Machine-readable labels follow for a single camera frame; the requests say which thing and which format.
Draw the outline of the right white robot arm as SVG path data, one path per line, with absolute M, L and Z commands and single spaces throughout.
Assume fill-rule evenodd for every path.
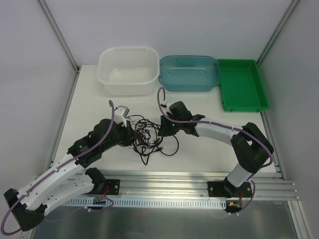
M 159 104 L 159 109 L 162 112 L 161 136 L 173 136 L 182 130 L 188 135 L 211 138 L 233 148 L 238 162 L 223 182 L 213 188 L 213 192 L 221 197 L 236 196 L 246 180 L 266 167 L 267 161 L 273 161 L 274 148 L 252 122 L 242 127 L 222 124 L 204 115 L 192 115 L 181 101 Z

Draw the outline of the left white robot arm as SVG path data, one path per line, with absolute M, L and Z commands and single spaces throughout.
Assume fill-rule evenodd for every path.
M 103 119 L 35 181 L 18 190 L 8 189 L 4 198 L 19 229 L 33 229 L 55 208 L 78 195 L 104 193 L 108 180 L 90 165 L 114 146 L 131 145 L 134 136 L 131 126 Z

